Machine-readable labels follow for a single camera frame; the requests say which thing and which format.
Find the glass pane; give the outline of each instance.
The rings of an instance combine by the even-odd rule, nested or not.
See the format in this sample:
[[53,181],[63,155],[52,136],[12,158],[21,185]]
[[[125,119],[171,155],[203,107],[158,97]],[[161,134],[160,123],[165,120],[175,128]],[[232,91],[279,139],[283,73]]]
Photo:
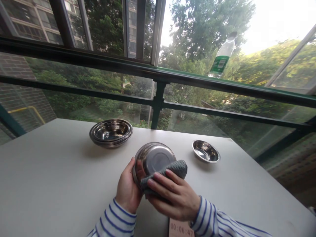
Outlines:
[[148,128],[149,106],[63,92],[43,92],[60,119],[100,122],[119,118],[129,121],[133,127]]
[[12,139],[15,136],[0,122],[0,145],[3,145]]
[[296,55],[271,86],[310,90],[316,85],[316,36]]
[[[310,0],[167,0],[159,66],[208,75],[228,34],[237,31],[221,78],[264,86],[314,26],[315,10]],[[293,63],[288,73],[302,67],[313,74],[312,66]]]
[[262,166],[304,206],[315,206],[316,133],[270,157]]
[[49,12],[45,12],[41,9],[38,9],[39,12],[39,16],[42,20],[43,26],[46,28],[50,28],[53,30],[58,30],[57,27],[57,23],[55,21],[54,15],[49,13]]
[[[136,58],[137,0],[126,0],[126,32],[123,32],[122,1],[85,0],[85,8],[90,28],[93,50],[106,52],[117,56],[124,56],[125,43],[127,46],[127,57]],[[150,60],[154,13],[154,1],[148,0],[146,2],[144,44],[144,60],[146,61]],[[81,26],[74,24],[74,28],[78,32],[81,32]],[[127,42],[124,42],[124,34],[127,36]]]
[[153,29],[155,23],[155,1],[146,1],[146,17],[145,17],[145,41],[144,41],[144,60],[151,60],[151,48],[153,44]]
[[21,37],[63,45],[48,0],[4,0],[3,4]]
[[137,37],[137,0],[126,1],[127,20],[127,57],[136,58]]
[[87,49],[87,39],[83,28],[82,18],[79,11],[78,1],[65,1],[72,34],[77,48]]
[[26,132],[56,118],[42,90],[0,83],[0,104]]
[[35,79],[59,85],[144,98],[152,98],[152,92],[155,91],[152,79],[14,54],[0,53],[0,66],[8,76]]
[[[163,109],[158,120],[158,129],[175,132],[194,133],[216,137],[228,137],[236,142],[251,157],[265,150],[285,137],[292,128],[277,127],[277,131],[267,134],[276,126],[248,122],[239,119],[222,118],[186,111]],[[258,146],[264,138],[265,146]]]
[[283,119],[291,122],[306,122],[316,114],[316,109],[313,108],[175,83],[166,86],[164,99],[174,103]]
[[25,59],[39,81],[151,98],[152,79],[35,58]]

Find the striped sleeve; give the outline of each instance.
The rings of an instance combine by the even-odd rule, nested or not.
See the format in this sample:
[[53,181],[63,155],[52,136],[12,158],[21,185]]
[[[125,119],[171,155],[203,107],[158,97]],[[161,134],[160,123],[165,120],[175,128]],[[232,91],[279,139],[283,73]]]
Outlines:
[[116,201],[110,203],[88,237],[131,237],[136,215],[125,211]]
[[269,233],[237,222],[201,197],[200,208],[192,230],[201,237],[271,237]]

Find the stainless steel bowl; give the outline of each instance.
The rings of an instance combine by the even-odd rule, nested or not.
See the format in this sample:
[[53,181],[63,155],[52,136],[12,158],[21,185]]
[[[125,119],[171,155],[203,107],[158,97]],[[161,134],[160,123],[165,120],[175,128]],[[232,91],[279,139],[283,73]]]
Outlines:
[[116,141],[127,136],[130,132],[130,127],[123,121],[106,121],[99,124],[93,131],[95,137],[99,140],[108,142]]
[[218,151],[209,143],[201,140],[192,142],[192,148],[195,155],[203,161],[209,163],[217,163],[220,161],[221,156]]
[[174,153],[166,145],[159,142],[145,144],[135,155],[132,170],[135,183],[140,187],[143,178],[162,170],[176,160]]
[[123,145],[133,134],[132,125],[123,119],[108,119],[94,125],[90,130],[91,140],[105,148]]

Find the digital time display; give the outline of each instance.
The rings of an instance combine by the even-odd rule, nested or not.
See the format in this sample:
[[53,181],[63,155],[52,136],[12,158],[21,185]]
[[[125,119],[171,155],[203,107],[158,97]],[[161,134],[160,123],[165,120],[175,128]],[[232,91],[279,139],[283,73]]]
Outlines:
[[194,237],[194,231],[188,222],[180,222],[170,218],[169,237]]

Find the green bottle label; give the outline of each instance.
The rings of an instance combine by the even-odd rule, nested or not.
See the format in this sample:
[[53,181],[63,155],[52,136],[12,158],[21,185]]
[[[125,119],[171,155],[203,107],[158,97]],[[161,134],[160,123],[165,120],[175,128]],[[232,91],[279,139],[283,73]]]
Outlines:
[[228,59],[229,59],[228,56],[217,56],[211,68],[211,72],[212,71],[223,72],[228,62]]

